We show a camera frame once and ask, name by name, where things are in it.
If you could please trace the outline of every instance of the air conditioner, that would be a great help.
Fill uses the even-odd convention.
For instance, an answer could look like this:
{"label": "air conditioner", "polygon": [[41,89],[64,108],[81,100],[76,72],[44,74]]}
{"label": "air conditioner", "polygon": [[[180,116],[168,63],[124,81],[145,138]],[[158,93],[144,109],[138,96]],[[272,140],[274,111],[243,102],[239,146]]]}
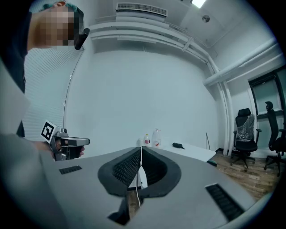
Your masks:
{"label": "air conditioner", "polygon": [[116,15],[123,17],[141,17],[164,22],[168,11],[156,6],[139,3],[117,3]]}

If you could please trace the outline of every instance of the window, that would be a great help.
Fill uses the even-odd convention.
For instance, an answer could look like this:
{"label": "window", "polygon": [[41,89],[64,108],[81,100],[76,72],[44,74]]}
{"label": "window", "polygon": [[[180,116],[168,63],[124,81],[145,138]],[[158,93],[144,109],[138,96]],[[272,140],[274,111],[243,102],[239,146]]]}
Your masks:
{"label": "window", "polygon": [[286,66],[249,82],[257,113],[257,128],[262,132],[259,135],[257,146],[259,149],[268,149],[271,137],[271,128],[267,117],[265,102],[273,103],[278,128],[284,128],[285,97],[286,97]]}
{"label": "window", "polygon": [[273,109],[275,110],[276,115],[284,115],[286,66],[252,80],[249,84],[254,97],[257,119],[267,118],[265,104],[267,101],[273,103]]}

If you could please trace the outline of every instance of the white desk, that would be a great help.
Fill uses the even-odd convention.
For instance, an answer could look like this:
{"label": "white desk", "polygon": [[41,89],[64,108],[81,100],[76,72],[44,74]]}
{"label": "white desk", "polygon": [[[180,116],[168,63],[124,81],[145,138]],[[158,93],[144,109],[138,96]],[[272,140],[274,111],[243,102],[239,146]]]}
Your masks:
{"label": "white desk", "polygon": [[177,153],[186,157],[195,158],[204,162],[207,162],[216,154],[215,151],[199,148],[197,146],[193,146],[187,143],[181,143],[181,144],[185,149],[175,148],[172,146],[172,143],[170,145],[162,146],[161,149],[168,150],[170,152]]}
{"label": "white desk", "polygon": [[[199,148],[197,146],[193,146],[186,143],[181,143],[183,145],[183,148],[175,148],[172,146],[172,143],[169,145],[165,145],[160,147],[160,149],[168,150],[173,153],[177,153],[186,157],[191,157],[194,159],[201,160],[203,162],[207,162],[210,160],[215,154],[215,151],[210,151],[208,149]],[[147,178],[144,169],[141,167],[139,169],[139,176],[138,176],[138,184],[141,183],[141,188],[147,187]],[[129,187],[135,187],[136,186],[136,178],[134,178],[132,184]]]}

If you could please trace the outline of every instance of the black object on table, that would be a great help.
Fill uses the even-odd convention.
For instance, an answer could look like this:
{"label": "black object on table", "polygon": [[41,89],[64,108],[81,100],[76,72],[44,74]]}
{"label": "black object on table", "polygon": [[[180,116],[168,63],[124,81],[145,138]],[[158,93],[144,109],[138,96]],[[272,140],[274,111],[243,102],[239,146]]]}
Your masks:
{"label": "black object on table", "polygon": [[179,143],[176,143],[176,142],[173,143],[173,147],[185,149],[182,144],[179,144]]}

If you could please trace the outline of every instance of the ceiling vent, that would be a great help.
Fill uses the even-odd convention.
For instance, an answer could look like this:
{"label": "ceiling vent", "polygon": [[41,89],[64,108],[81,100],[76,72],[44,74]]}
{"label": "ceiling vent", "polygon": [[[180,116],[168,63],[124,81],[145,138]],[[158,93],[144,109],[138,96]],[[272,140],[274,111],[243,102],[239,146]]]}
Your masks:
{"label": "ceiling vent", "polygon": [[141,13],[151,13],[155,15],[160,15],[161,17],[167,17],[168,11],[163,8],[146,5],[146,4],[138,4],[138,3],[117,3],[116,12],[141,12]]}

